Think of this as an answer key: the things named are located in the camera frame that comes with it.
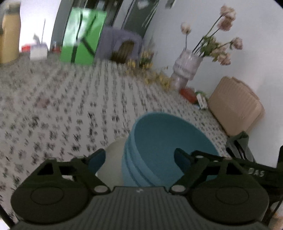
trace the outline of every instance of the dried flower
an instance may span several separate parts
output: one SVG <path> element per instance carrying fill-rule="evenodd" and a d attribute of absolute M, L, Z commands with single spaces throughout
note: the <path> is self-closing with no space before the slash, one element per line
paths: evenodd
<path fill-rule="evenodd" d="M 224 17 L 223 19 L 221 19 L 221 21 L 218 23 L 217 27 L 220 30 L 223 31 L 229 31 L 232 27 L 232 20 L 229 18 Z"/>
<path fill-rule="evenodd" d="M 185 35 L 189 34 L 191 32 L 191 26 L 186 22 L 182 22 L 181 31 L 182 31 L 182 34 L 185 34 Z"/>
<path fill-rule="evenodd" d="M 236 19 L 236 11 L 233 11 L 233 12 L 226 14 L 225 17 L 234 21 Z"/>
<path fill-rule="evenodd" d="M 227 48 L 228 48 L 227 45 L 221 46 L 221 47 L 219 47 L 219 48 L 216 48 L 215 50 L 213 50 L 213 51 L 211 52 L 210 55 L 211 55 L 211 56 L 214 56 L 214 54 L 221 54 L 221 53 L 225 52 Z"/>
<path fill-rule="evenodd" d="M 230 65 L 231 64 L 231 54 L 227 53 L 224 59 L 223 59 L 223 56 L 224 55 L 222 54 L 218 56 L 218 61 L 220 62 L 220 65 Z"/>
<path fill-rule="evenodd" d="M 218 55 L 217 61 L 218 62 L 223 62 L 226 59 L 226 55 L 225 54 L 220 54 Z"/>
<path fill-rule="evenodd" d="M 225 4 L 220 9 L 220 15 L 230 18 L 232 21 L 236 19 L 236 11 Z"/>
<path fill-rule="evenodd" d="M 243 49 L 243 40 L 239 37 L 234 38 L 231 41 L 231 45 L 235 47 L 237 50 L 242 50 Z"/>

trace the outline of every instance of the gray cloth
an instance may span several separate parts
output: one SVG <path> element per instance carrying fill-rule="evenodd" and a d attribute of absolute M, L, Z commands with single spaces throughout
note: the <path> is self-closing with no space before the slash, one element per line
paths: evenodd
<path fill-rule="evenodd" d="M 118 51 L 122 43 L 127 40 L 131 40 L 135 43 L 133 51 L 127 59 L 139 59 L 142 49 L 142 38 L 140 35 L 122 29 L 114 29 L 108 26 L 103 27 L 95 58 L 110 60 L 113 51 Z"/>
<path fill-rule="evenodd" d="M 227 139 L 226 151 L 231 157 L 242 158 L 255 162 L 255 159 L 248 147 L 249 136 L 246 132 L 230 137 Z"/>

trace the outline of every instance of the green box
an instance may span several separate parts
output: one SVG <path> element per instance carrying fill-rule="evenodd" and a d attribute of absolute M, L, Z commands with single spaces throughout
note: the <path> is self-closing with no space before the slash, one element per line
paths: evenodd
<path fill-rule="evenodd" d="M 63 39 L 61 61 L 91 65 L 106 19 L 104 11 L 72 8 Z"/>

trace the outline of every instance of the red container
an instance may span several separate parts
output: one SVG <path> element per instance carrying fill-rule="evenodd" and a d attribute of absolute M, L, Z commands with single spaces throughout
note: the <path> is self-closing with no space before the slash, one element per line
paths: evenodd
<path fill-rule="evenodd" d="M 192 104 L 195 104 L 197 103 L 197 98 L 196 98 L 196 94 L 194 92 L 193 89 L 191 88 L 184 88 L 184 89 L 181 89 L 179 91 L 179 93 L 184 97 L 186 98 L 189 102 L 191 102 Z"/>
<path fill-rule="evenodd" d="M 31 50 L 31 45 L 24 45 L 24 46 L 22 46 L 22 53 L 30 52 L 30 50 Z"/>

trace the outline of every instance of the table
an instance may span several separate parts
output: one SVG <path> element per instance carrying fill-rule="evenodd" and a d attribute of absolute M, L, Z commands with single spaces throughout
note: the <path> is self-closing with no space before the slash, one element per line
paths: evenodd
<path fill-rule="evenodd" d="M 97 61 L 92 66 L 61 63 L 56 54 L 30 61 L 22 55 L 0 66 L 0 201 L 10 206 L 13 191 L 45 159 L 69 161 L 127 136 L 142 114 L 162 111 L 189 121 L 213 142 L 221 156 L 227 136 L 209 111 L 200 111 L 178 92 L 125 75 L 125 66 Z M 46 108 L 38 97 L 49 98 Z"/>

